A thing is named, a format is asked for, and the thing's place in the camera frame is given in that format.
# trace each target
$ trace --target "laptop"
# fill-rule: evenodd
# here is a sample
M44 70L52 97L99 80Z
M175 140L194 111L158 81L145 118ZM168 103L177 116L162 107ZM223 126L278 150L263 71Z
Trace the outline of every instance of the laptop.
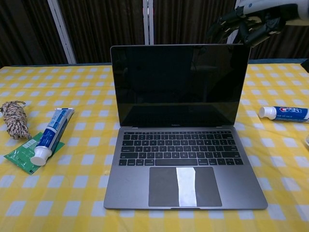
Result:
M111 48L120 130L108 209L265 209L234 128L250 48Z

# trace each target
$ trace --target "table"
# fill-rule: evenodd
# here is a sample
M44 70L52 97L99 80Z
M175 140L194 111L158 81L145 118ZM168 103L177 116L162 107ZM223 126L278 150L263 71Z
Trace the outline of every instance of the table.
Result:
M260 119L261 106L309 107L309 74L299 64L249 65L235 127L265 193L267 210L106 210L119 122L111 66L4 67L0 104L21 100L32 135L54 108L74 107L65 146L33 175L3 155L10 139L0 116L0 231L309 231L309 124Z

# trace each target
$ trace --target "curtain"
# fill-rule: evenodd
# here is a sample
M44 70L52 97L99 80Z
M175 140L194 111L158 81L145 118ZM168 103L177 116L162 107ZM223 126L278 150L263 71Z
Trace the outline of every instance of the curtain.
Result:
M309 27L286 26L251 51L251 59L309 58Z
M233 0L154 0L154 43L211 43L207 30L234 7Z
M46 0L0 1L0 66L68 63Z
M113 45L144 44L142 0L59 0L77 63L110 62Z

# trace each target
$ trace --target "toothpaste cap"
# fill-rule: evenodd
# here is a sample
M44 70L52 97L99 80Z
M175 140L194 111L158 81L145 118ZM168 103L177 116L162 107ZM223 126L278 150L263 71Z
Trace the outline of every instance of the toothpaste cap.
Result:
M38 146L34 149L34 157L30 161L34 165L43 166L46 164L48 157L52 155L52 151L45 146Z
M259 117L268 117L273 120L276 118L277 111L275 107L261 107L259 111Z

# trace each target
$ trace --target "rope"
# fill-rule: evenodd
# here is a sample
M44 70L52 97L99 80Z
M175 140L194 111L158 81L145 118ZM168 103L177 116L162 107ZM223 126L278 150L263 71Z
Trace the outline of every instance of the rope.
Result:
M23 107L18 103L26 105L23 101L7 101L0 107L0 112L3 114L4 122L8 128L6 131L13 139L30 139L31 135L27 127L27 116Z

